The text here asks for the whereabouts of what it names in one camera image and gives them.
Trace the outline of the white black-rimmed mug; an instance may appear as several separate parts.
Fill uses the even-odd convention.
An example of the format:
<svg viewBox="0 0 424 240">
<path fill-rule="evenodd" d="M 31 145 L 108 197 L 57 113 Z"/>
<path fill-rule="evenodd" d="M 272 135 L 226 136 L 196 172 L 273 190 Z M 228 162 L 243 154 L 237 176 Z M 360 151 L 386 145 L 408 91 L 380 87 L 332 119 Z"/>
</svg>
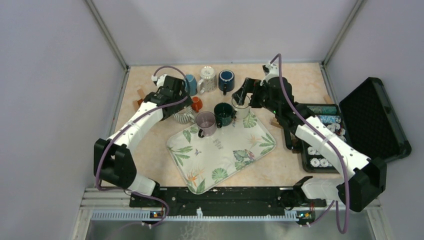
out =
<svg viewBox="0 0 424 240">
<path fill-rule="evenodd" d="M 244 119 L 250 111 L 250 101 L 251 99 L 247 96 L 244 100 L 243 105 L 238 105 L 237 101 L 235 99 L 231 99 L 231 104 L 235 110 L 235 118 L 237 120 Z"/>
</svg>

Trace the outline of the dark green mug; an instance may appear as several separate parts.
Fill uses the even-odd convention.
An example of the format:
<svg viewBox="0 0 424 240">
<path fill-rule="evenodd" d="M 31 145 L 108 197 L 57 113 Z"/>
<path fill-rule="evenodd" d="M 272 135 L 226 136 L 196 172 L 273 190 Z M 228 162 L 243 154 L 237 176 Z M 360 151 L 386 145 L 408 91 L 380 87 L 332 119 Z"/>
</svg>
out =
<svg viewBox="0 0 424 240">
<path fill-rule="evenodd" d="M 218 103 L 214 109 L 215 121 L 217 128 L 222 128 L 230 125 L 236 119 L 236 111 L 226 102 Z"/>
</svg>

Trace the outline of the lilac purple mug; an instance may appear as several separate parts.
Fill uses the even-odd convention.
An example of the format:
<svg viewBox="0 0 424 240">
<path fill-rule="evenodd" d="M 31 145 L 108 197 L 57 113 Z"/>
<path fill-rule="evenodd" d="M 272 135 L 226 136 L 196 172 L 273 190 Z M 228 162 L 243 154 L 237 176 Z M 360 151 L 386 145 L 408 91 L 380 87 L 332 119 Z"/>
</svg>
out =
<svg viewBox="0 0 424 240">
<path fill-rule="evenodd" d="M 200 112 L 196 119 L 195 123 L 198 126 L 198 137 L 204 138 L 212 136 L 217 130 L 216 117 L 210 111 Z"/>
</svg>

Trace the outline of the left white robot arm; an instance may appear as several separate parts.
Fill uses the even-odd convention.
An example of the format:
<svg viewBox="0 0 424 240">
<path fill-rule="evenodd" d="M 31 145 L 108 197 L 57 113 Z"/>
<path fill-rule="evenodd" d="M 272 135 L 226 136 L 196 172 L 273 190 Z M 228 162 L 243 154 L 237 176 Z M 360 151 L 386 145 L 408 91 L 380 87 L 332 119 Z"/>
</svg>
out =
<svg viewBox="0 0 424 240">
<path fill-rule="evenodd" d="M 149 207 L 160 202 L 157 183 L 138 173 L 132 152 L 149 130 L 192 104 L 184 79 L 161 76 L 156 80 L 157 90 L 147 94 L 135 114 L 113 135 L 98 139 L 94 144 L 93 174 L 95 186 L 100 181 L 141 194 L 141 200 Z"/>
</svg>

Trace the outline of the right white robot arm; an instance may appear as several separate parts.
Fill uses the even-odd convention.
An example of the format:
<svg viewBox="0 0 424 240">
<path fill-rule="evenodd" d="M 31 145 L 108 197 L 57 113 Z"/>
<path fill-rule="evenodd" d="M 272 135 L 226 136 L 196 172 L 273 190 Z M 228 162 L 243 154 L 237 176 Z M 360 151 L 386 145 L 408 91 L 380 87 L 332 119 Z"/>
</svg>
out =
<svg viewBox="0 0 424 240">
<path fill-rule="evenodd" d="M 285 78 L 264 81 L 247 77 L 231 97 L 243 105 L 248 94 L 251 108 L 269 110 L 285 130 L 317 150 L 341 174 L 341 179 L 307 179 L 293 192 L 297 205 L 326 199 L 343 202 L 348 209 L 361 212 L 385 191 L 385 161 L 358 152 L 331 132 L 305 104 L 294 100 L 292 86 Z"/>
</svg>

